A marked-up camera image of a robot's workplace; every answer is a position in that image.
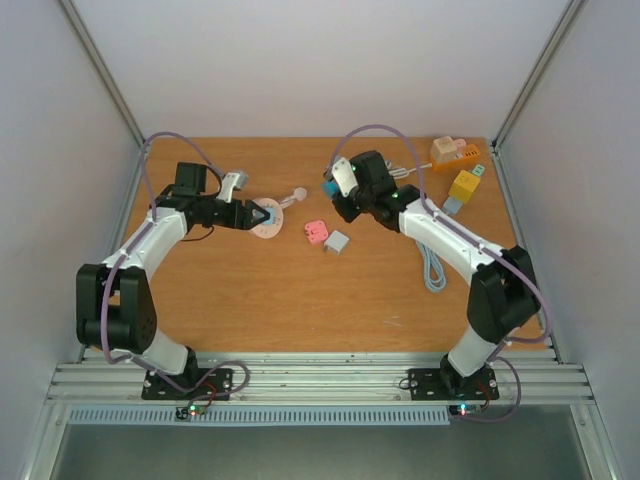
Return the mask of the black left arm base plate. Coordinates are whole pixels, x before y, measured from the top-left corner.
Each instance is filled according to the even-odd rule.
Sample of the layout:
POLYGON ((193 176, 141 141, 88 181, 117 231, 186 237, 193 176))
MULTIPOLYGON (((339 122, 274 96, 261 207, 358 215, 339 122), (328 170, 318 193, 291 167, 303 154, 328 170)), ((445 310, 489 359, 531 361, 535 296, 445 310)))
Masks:
POLYGON ((181 375, 166 377, 148 372, 143 381, 141 398, 148 401, 186 401, 199 396, 210 398, 214 394, 215 400, 228 400, 230 390, 234 386, 233 370, 216 369, 200 382, 206 372, 206 368, 194 366, 187 367, 181 375))

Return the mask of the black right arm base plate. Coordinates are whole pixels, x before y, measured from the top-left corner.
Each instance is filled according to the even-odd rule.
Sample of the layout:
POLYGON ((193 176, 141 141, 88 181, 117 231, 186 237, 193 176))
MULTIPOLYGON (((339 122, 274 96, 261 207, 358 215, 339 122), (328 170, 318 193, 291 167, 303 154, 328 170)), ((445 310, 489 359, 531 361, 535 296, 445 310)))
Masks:
POLYGON ((414 401, 469 401, 498 400, 495 372, 483 368, 458 386, 448 387, 437 368, 413 368, 398 382, 401 390, 408 391, 414 401))

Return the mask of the yellow cube socket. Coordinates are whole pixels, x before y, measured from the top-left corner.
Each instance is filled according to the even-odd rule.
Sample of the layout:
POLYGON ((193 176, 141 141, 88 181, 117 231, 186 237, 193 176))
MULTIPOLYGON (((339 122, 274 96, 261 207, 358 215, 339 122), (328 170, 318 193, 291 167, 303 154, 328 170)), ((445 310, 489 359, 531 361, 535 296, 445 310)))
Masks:
POLYGON ((460 171, 451 184, 448 195, 454 200, 466 204, 473 196, 480 182, 481 177, 473 172, 460 171))

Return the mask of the light blue usb charger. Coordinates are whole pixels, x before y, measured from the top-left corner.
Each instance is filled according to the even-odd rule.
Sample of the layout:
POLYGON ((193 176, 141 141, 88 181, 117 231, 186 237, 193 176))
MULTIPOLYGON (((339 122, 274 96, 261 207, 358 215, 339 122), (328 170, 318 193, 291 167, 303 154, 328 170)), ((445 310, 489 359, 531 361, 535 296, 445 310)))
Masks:
POLYGON ((280 208, 267 207, 266 210, 269 213, 269 219, 265 222, 265 225, 280 225, 283 221, 283 211, 280 208))

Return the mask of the white 66W usb charger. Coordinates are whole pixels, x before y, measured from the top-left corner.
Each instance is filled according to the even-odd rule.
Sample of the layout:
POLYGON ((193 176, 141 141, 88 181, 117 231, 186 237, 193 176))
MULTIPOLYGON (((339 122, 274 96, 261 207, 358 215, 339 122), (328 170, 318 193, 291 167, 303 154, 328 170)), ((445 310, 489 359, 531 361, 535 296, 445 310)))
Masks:
POLYGON ((349 244, 350 238, 344 233, 334 230, 332 231, 323 244, 324 252, 333 252, 340 255, 349 244))

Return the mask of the round beige power strip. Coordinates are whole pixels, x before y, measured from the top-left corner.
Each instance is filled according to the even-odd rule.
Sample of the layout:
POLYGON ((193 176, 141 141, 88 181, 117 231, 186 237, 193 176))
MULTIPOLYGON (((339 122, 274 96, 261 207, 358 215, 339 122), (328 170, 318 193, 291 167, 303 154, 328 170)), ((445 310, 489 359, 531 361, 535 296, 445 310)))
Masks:
POLYGON ((250 232, 261 239, 274 238, 281 230, 284 223, 282 206, 274 199, 259 198, 255 203, 268 213, 268 218, 255 226, 250 232))

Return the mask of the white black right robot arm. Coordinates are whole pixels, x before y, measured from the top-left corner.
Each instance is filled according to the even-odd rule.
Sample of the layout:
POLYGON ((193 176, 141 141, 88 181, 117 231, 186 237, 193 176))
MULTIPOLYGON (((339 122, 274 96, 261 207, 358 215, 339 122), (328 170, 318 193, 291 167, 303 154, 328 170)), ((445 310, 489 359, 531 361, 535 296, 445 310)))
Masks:
POLYGON ((467 394, 500 343, 541 308, 529 254, 474 234, 417 187, 397 186, 377 151, 335 159, 326 177, 337 185, 331 201, 346 222, 371 215, 386 229, 434 251, 469 285, 468 327, 440 362, 444 390, 457 397, 467 394))

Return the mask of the pink plug adapter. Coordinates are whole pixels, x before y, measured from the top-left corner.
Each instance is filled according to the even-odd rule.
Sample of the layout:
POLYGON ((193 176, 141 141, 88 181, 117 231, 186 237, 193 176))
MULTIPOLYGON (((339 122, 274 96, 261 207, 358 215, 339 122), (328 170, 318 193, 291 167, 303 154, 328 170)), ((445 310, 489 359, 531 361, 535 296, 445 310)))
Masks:
POLYGON ((323 244, 329 237, 329 231, 324 221, 314 220, 304 225, 304 232, 311 245, 323 244))

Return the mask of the teal plug adapter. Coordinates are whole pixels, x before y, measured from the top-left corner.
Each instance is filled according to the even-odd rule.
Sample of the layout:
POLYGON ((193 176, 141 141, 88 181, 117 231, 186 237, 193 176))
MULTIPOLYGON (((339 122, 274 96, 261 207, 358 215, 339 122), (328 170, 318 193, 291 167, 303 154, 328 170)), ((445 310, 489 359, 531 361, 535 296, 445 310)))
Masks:
POLYGON ((339 186, 333 180, 323 181, 321 187, 323 192, 329 199, 333 199, 334 197, 341 194, 339 186))

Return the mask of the green small plug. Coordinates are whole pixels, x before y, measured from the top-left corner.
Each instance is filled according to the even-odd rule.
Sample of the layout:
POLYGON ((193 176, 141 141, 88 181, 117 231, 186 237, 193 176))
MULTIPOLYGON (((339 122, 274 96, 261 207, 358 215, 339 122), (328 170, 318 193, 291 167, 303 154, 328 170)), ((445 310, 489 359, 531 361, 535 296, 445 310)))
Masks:
POLYGON ((485 167, 481 164, 477 164, 472 170, 471 173, 479 178, 483 176, 485 172, 485 167))

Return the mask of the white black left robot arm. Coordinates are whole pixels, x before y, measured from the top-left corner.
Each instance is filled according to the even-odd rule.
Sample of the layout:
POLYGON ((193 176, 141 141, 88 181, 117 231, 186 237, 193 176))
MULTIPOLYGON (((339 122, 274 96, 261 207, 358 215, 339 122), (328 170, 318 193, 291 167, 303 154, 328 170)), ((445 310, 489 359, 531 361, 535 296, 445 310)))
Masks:
POLYGON ((215 178, 219 189, 206 191, 212 167, 181 162, 175 180, 152 196, 135 233, 98 264, 76 274, 76 335, 102 351, 110 364, 131 361, 159 376, 179 398, 195 395, 205 380, 194 351, 164 334, 157 320, 150 281, 163 260, 196 226, 249 231, 269 213, 234 194, 248 176, 241 170, 215 178))

